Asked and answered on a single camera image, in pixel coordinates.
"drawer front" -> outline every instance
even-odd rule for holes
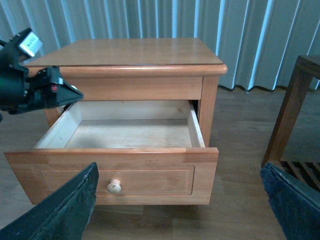
[[[208,204],[216,148],[35,149],[5,153],[33,204],[38,204],[91,162],[99,169],[98,205]],[[111,179],[118,194],[107,192]]]
[[[84,101],[199,100],[202,77],[71,78]]]
[[[107,190],[108,184],[117,179],[121,184],[119,196],[190,195],[194,178],[194,166],[141,167],[141,169],[99,170],[96,189],[98,196],[114,195]],[[40,170],[44,192],[49,195],[78,174],[77,170]]]

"black robotic arm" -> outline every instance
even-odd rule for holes
[[[40,70],[29,77],[29,69],[19,65],[35,56],[42,46],[30,28],[9,42],[0,41],[0,110],[11,115],[71,104],[84,95],[64,81],[58,66]]]

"wooden floor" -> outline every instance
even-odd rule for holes
[[[210,146],[219,160],[209,205],[97,206],[84,240],[284,240],[260,178],[260,165],[284,91],[246,94],[219,88]],[[320,94],[310,92],[284,160],[315,160],[320,154]],[[30,148],[47,131],[42,111],[3,114],[0,152]],[[0,228],[32,205],[0,155]]]

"wooden knob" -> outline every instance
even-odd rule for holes
[[[121,192],[120,181],[117,179],[112,179],[108,186],[106,187],[109,193],[118,194]]]

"table leg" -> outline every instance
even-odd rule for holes
[[[198,119],[204,145],[206,147],[209,147],[218,81],[219,77],[217,76],[204,76],[202,80],[202,93],[198,107]]]
[[[261,167],[267,161],[280,161],[312,78],[313,75],[294,67]]]
[[[44,109],[44,115],[50,128],[58,120],[62,112],[63,108],[61,107]]]

